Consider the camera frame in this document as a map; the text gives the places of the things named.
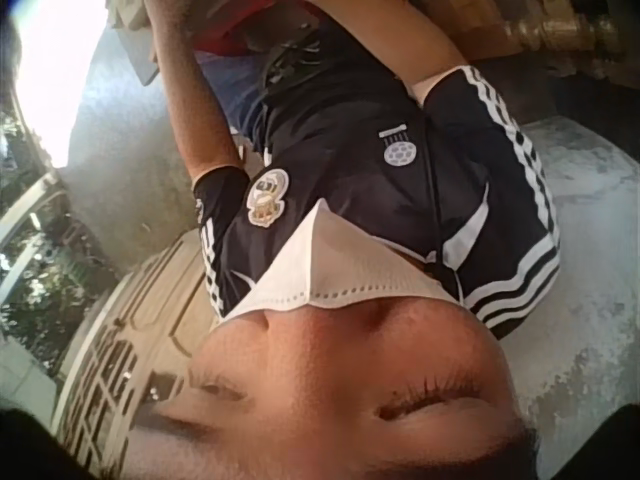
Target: nose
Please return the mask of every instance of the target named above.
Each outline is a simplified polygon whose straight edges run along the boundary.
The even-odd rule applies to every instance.
[[[344,421],[360,409],[375,308],[354,307],[267,314],[265,401],[273,414],[327,422]]]

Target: person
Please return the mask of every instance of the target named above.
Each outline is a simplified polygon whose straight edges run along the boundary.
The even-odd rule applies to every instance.
[[[220,325],[123,478],[536,478],[498,338],[558,274],[540,159],[411,3],[312,3],[317,29],[234,77],[197,63],[188,2],[146,0]]]

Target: white stripe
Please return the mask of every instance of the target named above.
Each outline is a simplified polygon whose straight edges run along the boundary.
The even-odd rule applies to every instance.
[[[215,243],[215,240],[213,237],[213,218],[210,218],[207,221],[207,224],[205,225],[205,227],[207,229],[207,236],[209,237],[209,250],[211,254],[215,256],[215,254],[213,253],[213,245]]]
[[[528,155],[529,158],[531,159],[531,164],[532,164],[531,167],[536,172],[537,178],[539,179],[540,184],[542,185],[542,194],[549,203],[549,213],[551,215],[551,219],[553,220],[553,231],[551,233],[553,235],[553,239],[555,241],[556,247],[559,247],[560,246],[560,226],[558,225],[558,215],[557,215],[555,204],[553,202],[553,195],[551,194],[551,191],[549,190],[549,186],[547,185],[547,182],[545,181],[544,176],[542,174],[542,161],[540,160],[540,155],[536,153],[535,155],[536,158],[535,160],[533,159],[534,153],[535,153],[535,147],[533,145],[533,142],[527,135],[524,134],[524,132],[522,132],[517,122],[509,114],[509,109],[507,108],[507,104],[505,103],[502,96],[497,93],[497,91],[493,88],[493,86],[490,83],[484,80],[484,78],[482,77],[482,74],[477,69],[475,71],[478,75],[478,78],[480,79],[480,82],[486,85],[490,89],[490,91],[494,92],[495,97],[498,99],[497,104],[501,112],[503,113],[504,118],[506,118],[507,122],[509,123],[508,130],[513,131],[512,136],[510,136],[512,143],[514,143],[514,146],[516,148],[521,148],[525,152],[525,154]],[[518,133],[520,133],[524,138],[524,142],[521,147],[518,145],[518,142],[516,141],[516,136],[518,135]],[[549,229],[550,227],[549,222],[547,222],[545,226],[547,229]]]
[[[444,262],[449,268],[457,271],[471,253],[489,216],[488,199],[489,185],[487,184],[482,205],[466,225],[444,244]]]
[[[407,126],[405,124],[400,125],[399,127],[392,128],[391,130],[385,130],[384,132],[378,133],[380,138],[387,138],[391,135],[395,135],[396,133],[404,132],[407,130]]]
[[[249,288],[253,289],[253,287],[256,286],[256,282],[251,280],[251,278],[247,277],[246,275],[244,275],[244,274],[242,274],[240,272],[236,272],[235,270],[231,270],[231,273],[233,273],[240,280],[243,280],[247,285],[249,285]]]
[[[546,206],[545,195],[541,191],[540,187],[538,186],[538,174],[536,170],[532,168],[527,162],[525,151],[522,148],[522,146],[518,144],[516,140],[516,136],[518,135],[518,133],[522,133],[522,132],[520,132],[519,128],[515,123],[512,123],[510,121],[505,122],[502,120],[502,118],[500,118],[500,114],[498,113],[498,108],[501,108],[502,105],[504,105],[504,102],[493,102],[487,96],[485,92],[485,88],[488,88],[489,91],[491,91],[493,90],[493,87],[491,87],[491,85],[489,85],[486,81],[484,81],[480,73],[477,70],[473,69],[473,67],[468,67],[468,66],[463,67],[462,71],[465,73],[467,77],[467,81],[471,85],[474,85],[478,90],[478,97],[486,105],[487,111],[489,112],[489,115],[491,116],[493,121],[504,128],[505,133],[507,134],[507,137],[509,138],[509,140],[511,140],[511,143],[513,144],[513,151],[516,154],[516,158],[518,159],[518,162],[520,163],[520,165],[522,165],[522,167],[524,168],[524,173],[525,173],[525,178],[527,179],[527,183],[529,184],[529,186],[534,192],[534,199],[535,199],[536,205],[538,205],[538,218],[540,219],[540,221],[542,222],[542,225],[544,225],[545,228],[549,228],[550,212]],[[473,76],[474,72],[477,73],[480,80],[476,80],[474,78]],[[505,117],[510,118],[507,112],[505,112]],[[540,182],[544,185],[544,180],[542,178],[540,178]]]
[[[540,295],[538,296],[538,298],[544,298],[549,293],[549,291],[551,290],[551,287],[553,287],[553,285],[556,283],[556,280],[558,279],[559,274],[560,274],[560,271],[557,271],[555,273],[555,275],[553,276],[549,284],[544,288],[544,290],[542,290],[542,292],[540,292]],[[522,310],[520,312],[503,313],[502,315],[498,315],[496,318],[493,318],[490,321],[488,321],[486,325],[489,328],[493,328],[500,325],[501,323],[504,323],[514,318],[524,318],[527,315],[529,315],[533,311],[533,309],[536,308],[537,306],[538,306],[538,302],[534,302],[531,305],[529,305],[525,310]]]
[[[271,156],[271,153],[269,153],[268,147],[265,147],[264,149],[264,153],[262,154],[262,161],[265,168],[269,167],[271,165],[271,162],[273,162],[273,157]]]
[[[502,280],[492,282],[477,288],[465,298],[465,306],[472,309],[483,298],[501,292],[515,292],[524,283],[524,279],[531,268],[547,253],[555,249],[553,239],[549,235],[545,235],[542,240],[535,245],[529,253],[518,264],[518,270],[511,280]]]
[[[202,256],[204,259],[205,274],[207,275],[207,279],[211,282],[211,285],[207,283],[207,290],[209,292],[211,305],[213,306],[214,310],[216,310],[218,316],[221,316],[222,310],[224,308],[224,302],[220,298],[220,287],[216,282],[218,275],[213,268],[213,262],[216,259],[213,227],[213,219],[210,218],[202,228],[202,231],[200,232],[200,238],[202,240]]]
[[[551,272],[553,272],[558,265],[560,265],[560,257],[556,255],[544,266],[544,268],[542,268],[542,270],[538,272],[533,280],[531,280],[531,283],[527,286],[526,291],[521,296],[491,302],[482,307],[476,316],[482,320],[483,318],[488,317],[492,313],[499,312],[500,310],[511,310],[524,307],[533,299],[540,286],[549,278]]]

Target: stone floor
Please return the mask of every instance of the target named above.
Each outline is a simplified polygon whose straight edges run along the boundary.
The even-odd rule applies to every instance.
[[[530,114],[531,98],[520,99]],[[618,406],[640,400],[639,174],[566,119],[527,130],[559,207],[564,268],[504,347],[522,407],[541,430],[548,478]],[[194,226],[161,83],[139,85],[113,32],[98,45],[62,174],[78,216],[123,271]]]

